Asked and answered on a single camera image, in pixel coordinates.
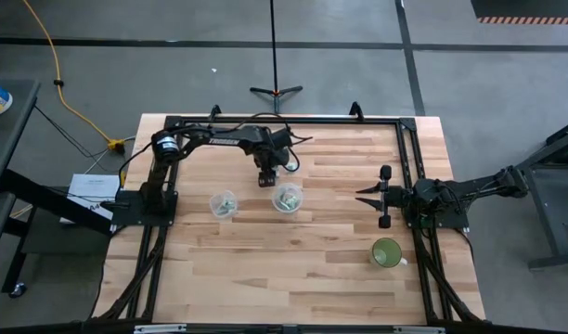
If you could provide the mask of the silver metal bracket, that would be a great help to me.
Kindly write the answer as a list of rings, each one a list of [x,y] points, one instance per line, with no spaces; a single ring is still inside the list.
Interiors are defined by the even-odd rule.
[[[393,334],[446,334],[444,328],[425,326],[395,326]]]
[[[133,334],[186,334],[186,324],[153,324],[135,326]]]

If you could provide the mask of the black cart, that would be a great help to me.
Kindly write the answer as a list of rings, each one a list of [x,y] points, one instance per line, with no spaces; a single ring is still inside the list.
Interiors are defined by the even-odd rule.
[[[0,114],[0,238],[9,234],[19,238],[12,262],[1,291],[8,295],[19,281],[26,259],[22,251],[32,222],[23,222],[10,216],[15,201],[20,199],[32,205],[31,213],[41,209],[66,218],[77,225],[96,231],[106,237],[112,235],[111,221],[69,200],[55,188],[42,186],[8,168],[15,148],[35,107],[40,84],[33,80],[0,80],[0,86],[9,88],[13,104]]]

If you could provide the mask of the clear plastic cup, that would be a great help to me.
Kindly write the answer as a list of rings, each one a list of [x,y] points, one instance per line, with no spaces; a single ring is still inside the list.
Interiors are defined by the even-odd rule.
[[[225,199],[232,200],[235,203],[235,205],[232,208],[229,208],[229,209],[232,209],[232,213],[230,213],[228,216],[225,216],[225,217],[217,217],[216,214],[215,214],[215,211],[218,208],[225,207],[225,206],[222,205],[222,202]],[[209,205],[210,205],[210,209],[211,209],[213,215],[216,218],[223,219],[223,218],[230,218],[230,217],[234,216],[238,211],[239,203],[238,203],[237,197],[235,196],[235,194],[233,192],[231,192],[230,190],[225,190],[221,193],[213,195],[210,198]]]
[[[288,210],[284,210],[279,205],[278,200],[280,198],[283,198],[284,200],[286,200],[288,195],[297,196],[300,200],[299,205],[295,208],[290,207]],[[272,203],[273,203],[273,206],[276,208],[276,210],[279,211],[279,212],[286,213],[286,214],[297,212],[303,204],[303,190],[300,186],[297,186],[297,185],[292,184],[292,183],[280,184],[279,186],[276,187],[276,189],[274,190],[274,192],[272,194]]]

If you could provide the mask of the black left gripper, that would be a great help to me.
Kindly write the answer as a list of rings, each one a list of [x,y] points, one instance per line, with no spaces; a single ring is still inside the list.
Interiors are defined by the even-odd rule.
[[[268,149],[260,150],[254,153],[254,163],[262,170],[258,174],[259,187],[271,187],[276,184],[277,178],[271,169],[287,164],[287,150],[281,149]]]

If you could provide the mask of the white paper sheet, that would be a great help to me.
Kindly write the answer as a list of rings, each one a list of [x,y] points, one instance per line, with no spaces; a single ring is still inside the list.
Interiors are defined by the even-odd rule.
[[[104,209],[100,203],[114,201],[119,186],[120,179],[117,175],[75,173],[69,189],[64,190],[64,193],[69,200],[111,219],[113,213]]]

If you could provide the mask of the green mug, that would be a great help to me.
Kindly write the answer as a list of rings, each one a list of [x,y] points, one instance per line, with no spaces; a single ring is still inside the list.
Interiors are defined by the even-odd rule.
[[[379,238],[369,250],[369,261],[381,268],[408,265],[400,245],[391,238]]]

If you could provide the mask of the black aluminium table frame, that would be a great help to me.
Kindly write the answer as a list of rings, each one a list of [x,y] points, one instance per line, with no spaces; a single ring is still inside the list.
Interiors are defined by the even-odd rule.
[[[356,198],[384,164],[395,185],[450,178],[439,119],[301,115],[261,123],[273,130],[287,123],[306,139],[294,149],[300,169],[279,176],[302,188],[301,208],[277,211],[241,149],[195,149],[179,165],[174,222],[157,272],[145,279],[156,292],[142,290],[135,313],[177,323],[423,324],[411,230],[398,210],[390,228],[379,228],[378,214]],[[209,202],[225,190],[238,211],[219,219]],[[408,265],[371,263],[379,238],[395,240]]]

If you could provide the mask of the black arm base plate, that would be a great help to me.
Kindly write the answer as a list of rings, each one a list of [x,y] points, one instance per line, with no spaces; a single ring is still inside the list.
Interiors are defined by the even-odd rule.
[[[145,196],[141,191],[120,191],[114,201],[101,206],[112,212],[114,225],[169,226],[174,222],[177,192],[162,191],[159,196]]]
[[[437,207],[432,209],[410,206],[402,210],[410,228],[452,228],[462,229],[469,226],[465,213],[457,206]]]

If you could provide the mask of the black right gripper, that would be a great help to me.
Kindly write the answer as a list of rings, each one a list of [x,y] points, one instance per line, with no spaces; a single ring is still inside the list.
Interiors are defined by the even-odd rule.
[[[358,194],[381,193],[380,200],[366,198],[356,198],[356,200],[366,203],[376,211],[381,211],[379,228],[383,229],[391,227],[389,208],[394,207],[404,209],[407,207],[409,202],[410,191],[402,188],[401,186],[391,186],[389,184],[391,177],[392,167],[390,165],[382,165],[380,169],[381,182],[377,183],[375,186],[357,190]]]

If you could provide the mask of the black tripod stand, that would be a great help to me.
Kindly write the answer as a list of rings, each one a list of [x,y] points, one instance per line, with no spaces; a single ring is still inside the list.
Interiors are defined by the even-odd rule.
[[[284,89],[278,88],[278,58],[277,58],[274,0],[269,0],[269,11],[270,11],[271,53],[272,53],[272,67],[273,67],[273,88],[269,90],[269,89],[252,86],[250,88],[250,91],[255,94],[265,94],[270,96],[273,101],[273,112],[279,114],[281,98],[283,98],[286,94],[301,92],[303,90],[303,87],[301,85],[296,85]]]

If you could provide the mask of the black metal side table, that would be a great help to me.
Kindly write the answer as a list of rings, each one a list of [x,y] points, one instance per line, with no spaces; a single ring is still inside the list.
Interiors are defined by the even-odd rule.
[[[549,245],[550,255],[528,263],[531,270],[568,264],[568,124],[515,165],[522,173]]]

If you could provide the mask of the black mat with hazard stripe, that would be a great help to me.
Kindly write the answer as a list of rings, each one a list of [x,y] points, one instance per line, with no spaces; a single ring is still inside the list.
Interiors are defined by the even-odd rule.
[[[568,25],[568,0],[471,0],[482,24]]]

